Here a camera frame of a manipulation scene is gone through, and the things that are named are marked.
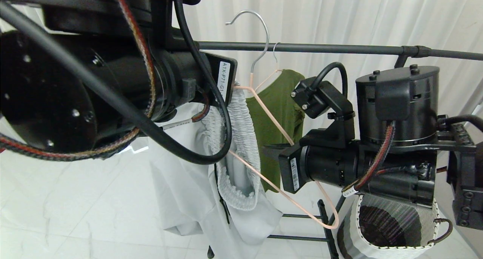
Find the gray and white basket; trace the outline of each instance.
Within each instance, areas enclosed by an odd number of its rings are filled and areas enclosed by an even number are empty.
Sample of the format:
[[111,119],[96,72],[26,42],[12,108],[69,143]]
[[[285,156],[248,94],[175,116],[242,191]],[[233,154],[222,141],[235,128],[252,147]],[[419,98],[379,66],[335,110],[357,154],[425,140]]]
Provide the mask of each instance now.
[[337,233],[338,246],[345,259],[414,259],[440,238],[438,204],[432,209],[400,204],[371,195],[359,196]]

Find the green shirt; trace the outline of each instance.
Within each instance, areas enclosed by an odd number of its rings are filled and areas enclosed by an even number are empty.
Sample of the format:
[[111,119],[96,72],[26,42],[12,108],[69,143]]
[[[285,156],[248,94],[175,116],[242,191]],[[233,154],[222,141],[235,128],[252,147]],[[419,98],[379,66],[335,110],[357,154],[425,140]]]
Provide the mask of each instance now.
[[[292,100],[290,92],[303,79],[305,77],[298,72],[283,70],[271,85],[258,94],[294,142],[297,142],[302,137],[305,113]],[[254,97],[246,99],[246,104],[250,110],[255,135],[257,136],[262,174],[276,186],[280,187],[280,167],[278,161],[265,156],[262,153],[262,147],[269,144],[288,143],[288,141],[283,137],[283,134],[273,124]],[[266,182],[262,181],[262,184],[265,191],[272,190],[276,192]]]

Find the sticker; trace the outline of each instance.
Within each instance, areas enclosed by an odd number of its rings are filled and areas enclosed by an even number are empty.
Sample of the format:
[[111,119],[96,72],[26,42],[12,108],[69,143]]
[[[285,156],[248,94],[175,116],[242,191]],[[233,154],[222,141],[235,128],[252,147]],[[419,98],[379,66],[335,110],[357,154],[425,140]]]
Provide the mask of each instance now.
[[290,160],[290,167],[292,168],[292,180],[294,182],[294,191],[297,191],[300,185],[298,184],[297,160],[292,158]]
[[226,101],[226,94],[228,92],[228,80],[230,76],[230,66],[228,62],[220,61],[220,68],[218,70],[218,90],[223,97],[223,101]]
[[356,193],[357,191],[354,189],[354,187],[351,187],[349,190],[345,190],[344,192],[342,192],[342,195],[344,197],[349,197],[350,195],[354,195]]

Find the silver metal hook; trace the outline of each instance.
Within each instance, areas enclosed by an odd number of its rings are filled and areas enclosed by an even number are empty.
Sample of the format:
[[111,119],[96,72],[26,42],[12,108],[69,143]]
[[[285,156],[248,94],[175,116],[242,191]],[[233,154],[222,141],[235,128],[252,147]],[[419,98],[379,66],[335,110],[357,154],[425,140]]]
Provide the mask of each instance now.
[[275,55],[275,47],[276,47],[276,46],[277,46],[277,44],[279,44],[279,43],[281,43],[281,42],[277,42],[277,43],[275,43],[275,45],[273,46],[273,57],[275,58],[275,63],[277,63],[277,64],[278,64],[278,59],[277,59],[277,56]]
[[267,34],[267,41],[265,41],[265,48],[262,52],[262,54],[257,58],[255,59],[255,61],[253,61],[252,63],[252,69],[251,69],[251,73],[253,73],[253,70],[255,69],[255,64],[260,60],[260,58],[262,58],[265,53],[267,52],[267,50],[269,49],[269,43],[270,43],[270,35],[269,35],[269,29],[267,28],[267,24],[265,23],[265,21],[262,19],[262,16],[260,16],[259,13],[253,11],[253,10],[241,10],[240,12],[238,12],[238,14],[233,18],[233,20],[231,22],[225,22],[225,25],[231,25],[233,24],[233,22],[235,22],[235,20],[243,13],[252,13],[253,15],[255,15],[256,17],[258,17],[258,19],[262,22],[263,24],[263,27],[265,28],[265,34]]

